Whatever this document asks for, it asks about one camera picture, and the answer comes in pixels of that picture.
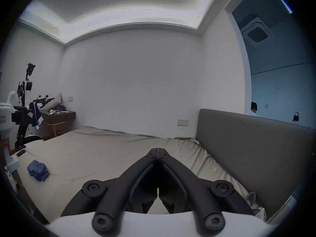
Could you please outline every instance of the blue cloth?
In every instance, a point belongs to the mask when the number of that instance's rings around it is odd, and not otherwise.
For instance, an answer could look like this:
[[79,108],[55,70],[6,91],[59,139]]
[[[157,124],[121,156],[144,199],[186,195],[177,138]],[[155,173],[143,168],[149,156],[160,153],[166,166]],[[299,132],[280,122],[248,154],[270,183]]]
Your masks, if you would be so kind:
[[66,110],[66,107],[63,106],[63,105],[58,105],[58,106],[56,107],[56,111],[58,111],[58,112],[62,112],[62,111],[65,111],[65,110]]
[[43,121],[43,118],[42,118],[42,115],[40,113],[40,110],[38,109],[37,105],[34,105],[33,102],[29,104],[29,109],[33,110],[32,126],[33,127],[34,126],[36,126],[36,127],[39,126],[42,123],[42,121]]
[[28,173],[38,181],[45,181],[49,176],[48,169],[44,163],[33,160],[27,167]]

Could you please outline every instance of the wall socket panel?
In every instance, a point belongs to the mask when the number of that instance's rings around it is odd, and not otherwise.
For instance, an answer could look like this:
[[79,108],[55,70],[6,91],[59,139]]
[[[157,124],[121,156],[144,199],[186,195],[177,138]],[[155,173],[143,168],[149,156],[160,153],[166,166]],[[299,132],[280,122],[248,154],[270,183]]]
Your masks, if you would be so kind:
[[178,119],[177,126],[188,126],[188,125],[189,125],[189,121],[188,120]]

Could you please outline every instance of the wooden chair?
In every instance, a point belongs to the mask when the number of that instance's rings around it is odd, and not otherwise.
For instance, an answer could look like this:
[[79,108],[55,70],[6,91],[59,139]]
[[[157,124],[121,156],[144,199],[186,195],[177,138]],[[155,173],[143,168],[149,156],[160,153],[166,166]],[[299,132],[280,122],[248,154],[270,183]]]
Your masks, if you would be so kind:
[[63,122],[59,122],[59,123],[55,123],[55,124],[50,124],[50,123],[44,121],[44,123],[45,123],[48,127],[51,127],[51,128],[53,129],[54,137],[57,137],[57,134],[58,134],[58,135],[61,135],[61,134],[64,134],[64,133],[65,133],[65,132],[57,132],[57,131],[56,131],[56,126],[65,124],[66,122],[67,122],[67,121],[63,121]]

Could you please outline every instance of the beige bed sheet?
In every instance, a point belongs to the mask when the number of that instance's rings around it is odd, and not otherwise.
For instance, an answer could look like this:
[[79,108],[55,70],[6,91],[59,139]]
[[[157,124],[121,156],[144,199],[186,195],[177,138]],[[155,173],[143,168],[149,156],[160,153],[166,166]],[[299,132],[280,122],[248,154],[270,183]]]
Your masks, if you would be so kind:
[[[27,144],[26,152],[19,157],[18,173],[34,204],[49,222],[53,222],[86,181],[119,177],[151,148],[165,148],[199,178],[227,180],[243,197],[248,194],[197,140],[148,137],[93,127]],[[45,163],[50,172],[45,182],[28,174],[26,167],[34,159]],[[166,211],[162,203],[152,207],[152,213]]]

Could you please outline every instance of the crumpled blue towel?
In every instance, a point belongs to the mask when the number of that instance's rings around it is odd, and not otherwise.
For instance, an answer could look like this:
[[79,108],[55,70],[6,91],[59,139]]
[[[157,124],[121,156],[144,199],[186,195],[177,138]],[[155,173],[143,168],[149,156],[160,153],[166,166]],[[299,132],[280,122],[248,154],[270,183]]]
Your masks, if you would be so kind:
[[49,176],[48,169],[44,163],[33,160],[27,167],[28,173],[38,181],[45,181]]

